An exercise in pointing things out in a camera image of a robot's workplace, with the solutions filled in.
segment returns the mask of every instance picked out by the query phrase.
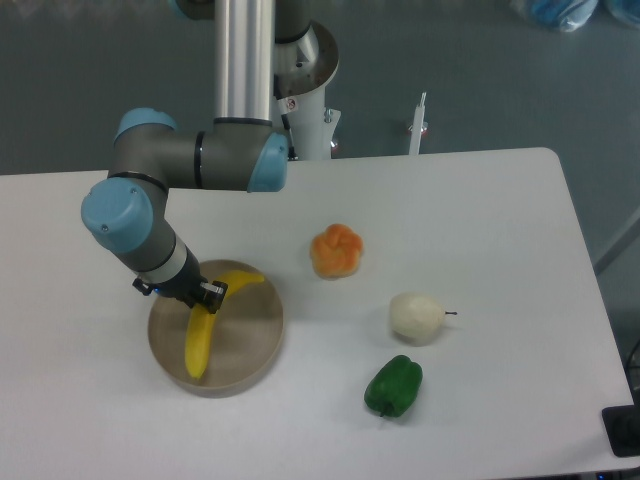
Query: round wooden tray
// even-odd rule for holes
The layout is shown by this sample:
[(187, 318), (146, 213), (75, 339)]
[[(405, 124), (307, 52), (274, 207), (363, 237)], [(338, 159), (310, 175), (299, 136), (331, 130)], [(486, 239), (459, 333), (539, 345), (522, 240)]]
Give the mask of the round wooden tray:
[[(209, 280), (228, 270), (258, 272), (232, 260), (200, 265)], [(196, 380), (184, 363), (190, 312), (182, 302), (158, 297), (149, 315), (148, 334), (160, 366), (179, 386), (197, 395), (229, 396), (250, 387), (268, 369), (284, 336), (282, 302), (265, 276), (263, 283), (247, 285), (223, 301), (213, 327), (209, 364)]]

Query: gray floor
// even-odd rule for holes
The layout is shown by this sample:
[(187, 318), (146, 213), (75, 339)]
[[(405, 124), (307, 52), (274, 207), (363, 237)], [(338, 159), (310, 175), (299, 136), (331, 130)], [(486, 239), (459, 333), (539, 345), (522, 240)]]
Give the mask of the gray floor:
[[(547, 32), (505, 0), (312, 3), (341, 51), (327, 92), (343, 112), (339, 156), (406, 153), (404, 122), (427, 90), (423, 153), (555, 150), (592, 255), (640, 205), (640, 31), (600, 9), (575, 33)], [(136, 106), (209, 127), (213, 28), (155, 0), (0, 1), (0, 174), (105, 169)], [(600, 285), (626, 355), (640, 337), (640, 242)]]

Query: green bell pepper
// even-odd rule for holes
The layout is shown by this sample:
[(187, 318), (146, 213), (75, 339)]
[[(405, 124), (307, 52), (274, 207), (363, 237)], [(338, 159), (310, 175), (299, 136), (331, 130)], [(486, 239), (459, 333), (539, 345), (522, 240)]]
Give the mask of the green bell pepper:
[(371, 380), (364, 402), (381, 417), (399, 417), (418, 396), (422, 367), (405, 355), (391, 359)]

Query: white table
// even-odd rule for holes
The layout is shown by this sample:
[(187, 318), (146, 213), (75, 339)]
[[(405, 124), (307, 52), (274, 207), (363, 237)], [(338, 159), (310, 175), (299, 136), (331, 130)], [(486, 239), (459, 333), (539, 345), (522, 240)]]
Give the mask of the white table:
[[(172, 191), (167, 217), (196, 256), (256, 266), (285, 307), (278, 360), (224, 399), (184, 392), (155, 363), (152, 300), (80, 222), (104, 175), (0, 178), (2, 478), (463, 480), (640, 464), (605, 435), (601, 409), (631, 397), (553, 152), (296, 163), (279, 194)], [(307, 249), (334, 222), (366, 253), (327, 282)], [(406, 290), (460, 313), (431, 345), (387, 331)], [(383, 420), (363, 393), (401, 353), (423, 387)]]

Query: yellow banana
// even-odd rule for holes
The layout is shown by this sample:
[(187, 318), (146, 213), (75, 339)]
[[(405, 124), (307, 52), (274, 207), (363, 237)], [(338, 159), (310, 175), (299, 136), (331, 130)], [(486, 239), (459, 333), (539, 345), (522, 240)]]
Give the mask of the yellow banana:
[[(225, 295), (226, 301), (231, 295), (250, 283), (264, 282), (264, 276), (259, 273), (231, 270), (225, 272), (214, 281), (224, 282), (228, 285)], [(191, 309), (189, 325), (187, 326), (187, 340), (184, 347), (184, 361), (187, 371), (195, 379), (202, 377), (209, 362), (209, 350), (211, 349), (211, 332), (216, 322), (216, 314), (200, 304)]]

